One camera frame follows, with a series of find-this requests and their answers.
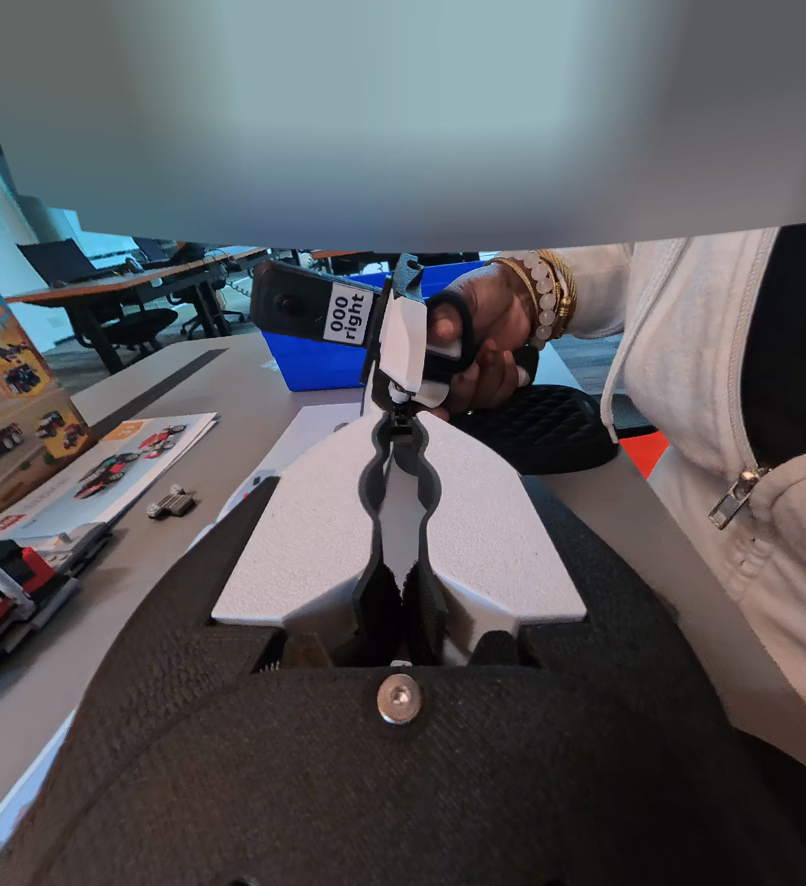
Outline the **person's right hand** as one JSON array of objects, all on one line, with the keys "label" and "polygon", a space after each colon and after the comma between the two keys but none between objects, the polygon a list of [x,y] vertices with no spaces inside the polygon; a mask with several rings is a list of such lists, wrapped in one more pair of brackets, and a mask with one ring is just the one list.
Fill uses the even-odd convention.
[{"label": "person's right hand", "polygon": [[508,268],[493,264],[459,276],[449,286],[471,312],[481,348],[474,362],[450,382],[445,402],[431,414],[448,420],[471,410],[495,408],[508,401],[519,385],[513,352],[531,334],[528,293]]}]

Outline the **small grey lego sub-assembly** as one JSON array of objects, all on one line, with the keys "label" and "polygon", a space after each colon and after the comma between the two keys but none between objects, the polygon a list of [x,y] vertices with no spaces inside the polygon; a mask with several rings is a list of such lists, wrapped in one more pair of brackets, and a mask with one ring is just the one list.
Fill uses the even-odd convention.
[{"label": "small grey lego sub-assembly", "polygon": [[174,484],[157,502],[147,506],[146,516],[150,520],[161,521],[169,517],[181,518],[197,505],[195,496],[181,485]]}]

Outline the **closed lego instruction booklet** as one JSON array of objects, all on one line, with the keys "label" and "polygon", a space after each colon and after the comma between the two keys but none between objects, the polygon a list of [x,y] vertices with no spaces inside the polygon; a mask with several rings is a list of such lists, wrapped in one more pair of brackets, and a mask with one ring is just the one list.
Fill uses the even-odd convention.
[{"label": "closed lego instruction booklet", "polygon": [[216,413],[122,422],[53,480],[0,513],[0,540],[110,524],[209,432]]}]

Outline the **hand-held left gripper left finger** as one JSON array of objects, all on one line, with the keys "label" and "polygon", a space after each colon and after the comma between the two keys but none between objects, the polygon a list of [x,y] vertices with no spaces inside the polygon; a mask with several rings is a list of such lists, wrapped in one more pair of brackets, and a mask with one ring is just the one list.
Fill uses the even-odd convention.
[{"label": "hand-held left gripper left finger", "polygon": [[384,562],[379,510],[383,410],[302,408],[220,516],[265,507],[213,606],[222,624],[318,634],[333,655],[391,655],[401,601]]}]

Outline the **black and red lego truck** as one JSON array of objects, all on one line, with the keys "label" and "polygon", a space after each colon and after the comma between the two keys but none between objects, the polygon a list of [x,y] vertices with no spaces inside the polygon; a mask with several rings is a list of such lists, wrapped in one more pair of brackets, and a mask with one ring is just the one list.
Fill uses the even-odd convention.
[{"label": "black and red lego truck", "polygon": [[0,539],[0,665],[82,588],[80,574],[111,539],[105,523],[30,539]]}]

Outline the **blue plastic bin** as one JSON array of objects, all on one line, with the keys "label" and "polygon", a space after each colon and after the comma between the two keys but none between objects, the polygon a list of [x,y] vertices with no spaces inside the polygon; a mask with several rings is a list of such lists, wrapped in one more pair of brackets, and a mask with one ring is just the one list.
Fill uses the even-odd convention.
[{"label": "blue plastic bin", "polygon": [[[479,260],[425,268],[421,295],[425,301],[445,290],[456,278],[481,267]],[[258,326],[287,388],[294,393],[362,387],[365,350],[328,341],[293,338]]]}]

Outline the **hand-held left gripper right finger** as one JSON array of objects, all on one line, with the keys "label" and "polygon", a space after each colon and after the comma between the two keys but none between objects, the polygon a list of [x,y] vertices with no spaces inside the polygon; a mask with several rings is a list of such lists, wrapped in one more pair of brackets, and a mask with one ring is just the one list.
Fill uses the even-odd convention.
[{"label": "hand-held left gripper right finger", "polygon": [[404,613],[414,656],[471,656],[481,638],[579,623],[583,602],[521,475],[430,413],[412,422],[424,508]]}]

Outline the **lego instruction booklet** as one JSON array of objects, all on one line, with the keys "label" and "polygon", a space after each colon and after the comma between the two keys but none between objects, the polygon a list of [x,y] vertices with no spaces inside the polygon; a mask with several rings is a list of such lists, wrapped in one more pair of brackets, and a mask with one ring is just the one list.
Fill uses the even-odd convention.
[{"label": "lego instruction booklet", "polygon": [[0,513],[0,540],[110,524],[209,432],[216,413],[122,422],[53,480]]},{"label": "lego instruction booklet", "polygon": [[30,819],[0,843],[0,883],[208,880],[258,757],[296,729],[283,705],[398,646],[378,522],[389,419],[298,413],[117,636]]}]

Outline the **black quilted pad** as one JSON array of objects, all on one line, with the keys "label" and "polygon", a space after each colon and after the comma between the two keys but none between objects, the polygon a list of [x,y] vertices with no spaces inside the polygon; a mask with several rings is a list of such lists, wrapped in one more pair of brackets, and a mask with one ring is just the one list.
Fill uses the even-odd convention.
[{"label": "black quilted pad", "polygon": [[525,386],[501,406],[453,416],[451,424],[524,476],[588,471],[619,453],[597,400],[560,384]]}]

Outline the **black office chair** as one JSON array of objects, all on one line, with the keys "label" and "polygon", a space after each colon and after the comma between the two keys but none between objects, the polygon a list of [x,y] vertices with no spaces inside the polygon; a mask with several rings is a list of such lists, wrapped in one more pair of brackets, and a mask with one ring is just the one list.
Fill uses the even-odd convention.
[{"label": "black office chair", "polygon": [[[53,292],[114,279],[127,271],[127,266],[97,269],[72,239],[17,245],[17,249]],[[63,308],[71,322],[75,339],[89,349],[95,349],[96,345],[80,325],[84,307],[87,307],[92,322],[98,326],[111,347],[125,347],[143,354],[160,349],[161,345],[156,339],[158,334],[179,318],[178,313],[171,308],[147,308],[143,297],[134,287],[94,297],[50,299],[42,305]]]}]

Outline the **brown office desk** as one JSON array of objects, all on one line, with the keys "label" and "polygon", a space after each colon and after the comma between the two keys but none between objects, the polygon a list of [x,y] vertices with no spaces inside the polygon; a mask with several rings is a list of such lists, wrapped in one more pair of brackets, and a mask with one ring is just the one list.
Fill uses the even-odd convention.
[{"label": "brown office desk", "polygon": [[6,302],[9,305],[29,304],[65,310],[72,326],[94,346],[105,369],[115,375],[125,365],[96,321],[95,312],[99,305],[133,296],[146,303],[192,288],[195,290],[193,304],[205,336],[227,337],[231,335],[231,329],[220,314],[215,295],[215,284],[221,278],[220,271],[249,272],[267,254],[265,247],[223,247],[207,252],[203,260],[141,273],[113,275],[56,289],[40,289],[9,297]]}]

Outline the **long black lego plate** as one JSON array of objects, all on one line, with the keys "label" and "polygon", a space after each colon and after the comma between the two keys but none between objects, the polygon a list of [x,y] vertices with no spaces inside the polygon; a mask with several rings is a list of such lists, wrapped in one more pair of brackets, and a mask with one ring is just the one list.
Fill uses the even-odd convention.
[{"label": "long black lego plate", "polygon": [[398,469],[415,477],[417,452],[413,438],[413,410],[411,404],[397,404],[390,421],[391,455]]}]

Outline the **yellow lego set box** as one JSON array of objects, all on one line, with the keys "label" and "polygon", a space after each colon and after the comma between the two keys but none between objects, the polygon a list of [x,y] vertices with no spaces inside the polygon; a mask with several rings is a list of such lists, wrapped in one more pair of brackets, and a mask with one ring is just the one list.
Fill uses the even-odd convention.
[{"label": "yellow lego set box", "polygon": [[69,393],[0,296],[0,512],[96,441]]}]

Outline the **thin gold bangle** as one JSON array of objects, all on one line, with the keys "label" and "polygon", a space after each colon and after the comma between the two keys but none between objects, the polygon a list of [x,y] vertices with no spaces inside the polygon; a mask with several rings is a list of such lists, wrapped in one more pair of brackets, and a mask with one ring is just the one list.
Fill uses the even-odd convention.
[{"label": "thin gold bangle", "polygon": [[498,253],[493,258],[486,260],[484,263],[484,267],[491,266],[493,264],[501,265],[503,267],[508,268],[512,271],[520,280],[522,284],[522,288],[525,292],[528,293],[528,298],[530,301],[529,313],[531,319],[531,325],[533,329],[537,329],[541,323],[541,313],[542,307],[540,303],[540,299],[538,297],[535,281],[531,278],[531,276],[527,273],[526,268],[523,264],[518,261],[513,254],[506,253]]}]

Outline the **twisted gold bangle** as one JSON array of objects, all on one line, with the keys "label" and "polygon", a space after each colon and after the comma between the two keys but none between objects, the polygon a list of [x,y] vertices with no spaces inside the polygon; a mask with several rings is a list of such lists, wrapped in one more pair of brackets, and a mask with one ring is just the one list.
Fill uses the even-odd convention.
[{"label": "twisted gold bangle", "polygon": [[542,307],[541,325],[537,338],[553,340],[562,338],[574,316],[577,305],[577,285],[571,267],[561,253],[538,250],[540,265],[536,270],[545,271],[535,288]]}]

